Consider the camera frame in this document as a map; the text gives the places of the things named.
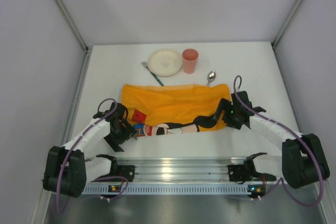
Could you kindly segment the orange cartoon print cloth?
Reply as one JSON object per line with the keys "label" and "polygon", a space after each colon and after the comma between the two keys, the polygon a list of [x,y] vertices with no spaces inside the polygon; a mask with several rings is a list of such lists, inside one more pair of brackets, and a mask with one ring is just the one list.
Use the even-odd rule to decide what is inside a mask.
{"label": "orange cartoon print cloth", "polygon": [[221,130],[212,118],[221,99],[230,100],[228,85],[133,86],[122,88],[121,103],[138,136],[171,135]]}

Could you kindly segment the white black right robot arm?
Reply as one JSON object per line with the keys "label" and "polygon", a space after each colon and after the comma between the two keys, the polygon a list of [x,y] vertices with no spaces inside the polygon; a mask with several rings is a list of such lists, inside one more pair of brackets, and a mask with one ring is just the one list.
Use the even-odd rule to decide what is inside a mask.
{"label": "white black right robot arm", "polygon": [[231,101],[220,99],[212,121],[222,120],[228,127],[238,130],[246,126],[280,150],[280,155],[259,152],[246,157],[244,165],[249,175],[281,177],[294,189],[330,177],[320,139],[315,134],[293,131],[272,119],[264,108],[252,105],[246,91],[231,96]]}

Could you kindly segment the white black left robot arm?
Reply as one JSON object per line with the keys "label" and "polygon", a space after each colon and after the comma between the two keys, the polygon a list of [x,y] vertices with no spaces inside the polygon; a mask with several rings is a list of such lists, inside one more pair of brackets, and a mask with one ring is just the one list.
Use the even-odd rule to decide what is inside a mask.
{"label": "white black left robot arm", "polygon": [[106,142],[114,152],[123,152],[121,145],[137,133],[127,121],[128,109],[111,100],[108,110],[97,110],[89,124],[63,146],[53,146],[47,155],[43,177],[44,190],[77,198],[90,182],[132,181],[135,167],[119,165],[108,154],[89,154],[100,142]]}

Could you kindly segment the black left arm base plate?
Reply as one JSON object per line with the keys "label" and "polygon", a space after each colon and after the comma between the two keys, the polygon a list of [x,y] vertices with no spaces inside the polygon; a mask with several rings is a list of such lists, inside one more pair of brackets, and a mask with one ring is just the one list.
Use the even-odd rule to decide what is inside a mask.
{"label": "black left arm base plate", "polygon": [[133,182],[135,177],[134,165],[119,165],[117,168],[116,176],[124,177],[128,182]]}

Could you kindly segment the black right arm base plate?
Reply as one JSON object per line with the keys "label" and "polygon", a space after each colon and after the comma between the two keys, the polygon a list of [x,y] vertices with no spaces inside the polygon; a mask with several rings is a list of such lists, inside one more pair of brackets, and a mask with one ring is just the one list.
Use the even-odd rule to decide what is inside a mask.
{"label": "black right arm base plate", "polygon": [[245,182],[250,181],[250,177],[247,174],[244,165],[228,165],[227,168],[230,182],[244,184]]}

